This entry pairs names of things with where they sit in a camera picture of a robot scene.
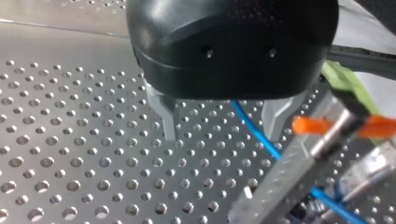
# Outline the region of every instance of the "orange clip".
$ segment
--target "orange clip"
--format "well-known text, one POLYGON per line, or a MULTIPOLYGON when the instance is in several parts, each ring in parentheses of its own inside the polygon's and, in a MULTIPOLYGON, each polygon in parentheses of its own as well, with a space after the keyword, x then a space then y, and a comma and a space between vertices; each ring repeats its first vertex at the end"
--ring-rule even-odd
MULTIPOLYGON (((297 134, 316 133, 323 135, 330 127, 332 122, 327 119, 311 119, 299 116, 294 118, 292 128, 297 134)), ((361 129, 359 137, 382 137, 390 138, 396 133, 396 120, 387 119, 378 115, 370 117, 367 124, 361 129)))

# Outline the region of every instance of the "metal surface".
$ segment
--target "metal surface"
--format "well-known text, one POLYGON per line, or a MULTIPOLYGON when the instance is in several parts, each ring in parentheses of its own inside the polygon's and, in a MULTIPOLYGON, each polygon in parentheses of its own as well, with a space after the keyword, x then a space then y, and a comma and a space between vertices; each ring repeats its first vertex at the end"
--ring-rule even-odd
MULTIPOLYGON (((261 182, 274 161, 229 102, 179 102, 180 141, 166 143, 129 40, 104 36, 127 36, 124 13, 104 3, 96 1, 97 11, 82 0, 0 2, 3 20, 57 28, 0 23, 0 222, 31 223, 43 213, 35 223, 227 223, 246 183, 261 182)), ((319 94, 311 90, 295 114, 308 114, 319 94)), ((243 107, 262 125, 262 102, 243 107)), ((293 137, 290 120, 279 148, 293 137)), ((360 156, 351 148, 372 146, 345 146, 320 185, 360 156)), ((393 223, 396 179, 384 186, 351 209, 393 223)))
POLYGON ((126 0, 0 1, 0 21, 128 37, 126 0))

